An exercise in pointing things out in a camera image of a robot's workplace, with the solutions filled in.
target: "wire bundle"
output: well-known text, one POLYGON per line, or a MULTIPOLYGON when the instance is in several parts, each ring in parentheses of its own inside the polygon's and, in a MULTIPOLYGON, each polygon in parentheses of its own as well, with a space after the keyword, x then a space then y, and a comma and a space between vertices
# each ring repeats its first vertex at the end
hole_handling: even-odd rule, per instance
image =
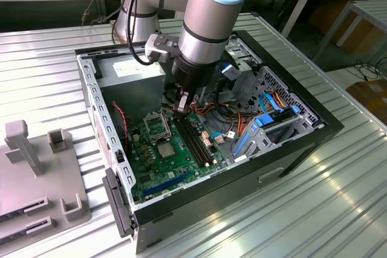
POLYGON ((125 113, 122 111, 122 109, 115 103, 112 103, 112 105, 119 111, 122 117, 123 125, 125 127, 125 151, 128 151, 128 125, 126 124, 126 118, 125 113))
POLYGON ((356 60, 355 64, 343 66, 342 68, 348 71, 350 74, 354 75, 355 77, 358 77, 360 80, 363 80, 366 82, 369 80, 377 80, 377 79, 387 80, 387 71, 384 68, 382 68, 382 66, 386 64, 386 63, 383 63, 383 60, 385 59, 387 59, 387 57, 380 59, 375 65, 369 65, 364 63, 362 60, 356 60), (355 68, 360 75, 358 75, 357 73, 351 72, 348 68, 355 68), (369 74, 365 74, 365 72, 369 72, 373 74, 373 76, 370 76, 369 74))

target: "gray mounting block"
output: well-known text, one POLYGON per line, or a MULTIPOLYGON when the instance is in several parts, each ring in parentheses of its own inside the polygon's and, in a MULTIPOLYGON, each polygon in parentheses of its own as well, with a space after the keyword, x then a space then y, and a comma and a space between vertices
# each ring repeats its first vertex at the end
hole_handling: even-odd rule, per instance
POLYGON ((27 139, 23 120, 6 125, 0 147, 0 256, 91 218, 71 134, 27 139))

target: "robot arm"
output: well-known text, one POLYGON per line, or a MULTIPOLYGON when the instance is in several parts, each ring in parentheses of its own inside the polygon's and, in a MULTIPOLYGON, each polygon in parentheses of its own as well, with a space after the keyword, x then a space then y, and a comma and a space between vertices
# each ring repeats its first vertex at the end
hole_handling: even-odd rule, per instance
MULTIPOLYGON (((134 41, 144 41, 149 37, 146 55, 153 61, 159 57, 163 61, 174 57, 172 73, 181 85, 174 111, 186 114, 196 89, 206 86, 211 80, 245 0, 158 0, 159 6, 162 3, 164 8, 172 10, 177 10, 173 8, 174 5, 181 8, 185 6, 182 3, 186 3, 184 23, 178 39, 162 34, 149 35, 157 29, 155 19, 151 18, 154 17, 153 13, 155 15, 157 3, 150 4, 152 1, 138 0, 134 41)), ((126 19, 124 14, 124 11, 120 12, 116 28, 116 34, 122 36, 119 37, 121 41, 126 40, 122 31, 128 29, 125 22, 120 21, 126 19)))

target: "aluminum profile table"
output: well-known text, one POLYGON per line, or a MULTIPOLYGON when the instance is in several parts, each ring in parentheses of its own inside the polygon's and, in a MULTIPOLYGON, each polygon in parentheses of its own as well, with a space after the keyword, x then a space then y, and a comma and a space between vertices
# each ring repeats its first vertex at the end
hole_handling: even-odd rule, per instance
MULTIPOLYGON (((346 4, 339 17, 335 20, 335 22, 319 44, 316 54, 314 54, 312 58, 314 62, 322 54, 324 49, 327 47, 329 41, 332 39, 336 31, 343 23, 343 21, 348 17, 351 12, 355 12, 357 14, 357 17, 345 32, 346 36, 343 35, 342 38, 344 37, 345 39, 347 39, 347 37, 353 32, 353 30, 356 28, 356 26, 362 19, 366 19, 367 21, 387 33, 387 0, 350 1, 346 4)), ((339 41, 337 45, 341 46, 343 43, 344 42, 339 41)), ((382 47, 374 55, 373 61, 377 60, 385 50, 387 50, 387 47, 382 47)))
MULTIPOLYGON (((178 34, 182 21, 161 22, 178 34)), ((261 18, 247 30, 344 125, 295 172, 139 257, 387 256, 387 128, 261 18)), ((74 49, 111 44, 110 25, 0 34, 0 123, 23 118, 31 136, 74 138, 92 218, 9 257, 130 257, 102 186, 104 165, 86 113, 74 49)), ((0 131, 3 142, 4 130, 0 131)))

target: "table leg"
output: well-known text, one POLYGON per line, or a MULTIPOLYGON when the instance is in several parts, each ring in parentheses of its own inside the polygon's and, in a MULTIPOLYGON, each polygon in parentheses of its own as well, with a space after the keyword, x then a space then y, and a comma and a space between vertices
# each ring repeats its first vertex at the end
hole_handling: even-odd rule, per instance
POLYGON ((355 30, 355 28, 358 26, 358 24, 360 23, 361 20, 362 20, 361 16, 356 16, 355 20, 352 21, 351 25, 348 27, 348 29, 344 32, 342 37, 337 42, 336 45, 338 47, 341 47, 345 43, 345 41, 348 39, 348 37, 351 35, 351 33, 355 30))
POLYGON ((312 61, 316 62, 318 57, 321 55, 325 47, 328 45, 329 41, 332 39, 334 34, 336 33, 337 29, 340 27, 341 23, 346 19, 346 17, 349 15, 351 9, 350 9, 351 3, 347 3, 344 7, 343 11, 339 15, 339 17, 334 21, 331 28, 328 30, 324 38, 322 39, 321 43, 319 44, 319 47, 317 48, 316 54, 314 54, 312 61))
POLYGON ((284 36, 284 37, 287 37, 291 31, 291 29, 293 28, 294 24, 296 23, 297 21, 297 18, 299 17, 301 11, 304 9, 305 7, 305 4, 307 3, 308 0, 298 0, 295 8, 293 9, 290 17, 289 17, 289 20, 287 21, 287 23, 285 24, 285 27, 284 29, 282 30, 281 34, 284 36))

